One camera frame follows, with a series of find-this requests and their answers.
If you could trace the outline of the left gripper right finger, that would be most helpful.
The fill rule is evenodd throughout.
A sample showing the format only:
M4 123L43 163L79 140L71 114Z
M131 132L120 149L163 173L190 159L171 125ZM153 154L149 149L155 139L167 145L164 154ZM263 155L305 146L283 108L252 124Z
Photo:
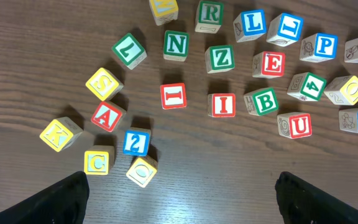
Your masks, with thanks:
M290 172L282 172L275 191L285 223L358 224L358 210Z

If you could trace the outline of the red E block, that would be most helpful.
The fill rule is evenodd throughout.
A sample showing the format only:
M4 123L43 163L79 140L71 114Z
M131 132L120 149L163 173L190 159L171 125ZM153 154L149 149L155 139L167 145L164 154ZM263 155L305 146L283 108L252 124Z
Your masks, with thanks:
M278 78L285 73L285 54L263 51L253 57L252 76L255 78Z

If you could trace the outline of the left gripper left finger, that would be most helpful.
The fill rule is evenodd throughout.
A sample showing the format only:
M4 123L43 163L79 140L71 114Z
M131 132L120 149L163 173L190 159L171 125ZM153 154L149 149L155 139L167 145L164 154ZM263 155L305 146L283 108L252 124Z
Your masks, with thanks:
M78 171L0 212L0 224L82 224L90 188Z

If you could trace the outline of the green N block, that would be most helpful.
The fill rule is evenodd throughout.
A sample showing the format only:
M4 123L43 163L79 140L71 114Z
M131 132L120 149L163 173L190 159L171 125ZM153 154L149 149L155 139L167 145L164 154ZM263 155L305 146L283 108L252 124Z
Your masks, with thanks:
M186 32L166 30L164 35L163 58L184 62L188 56L190 36Z

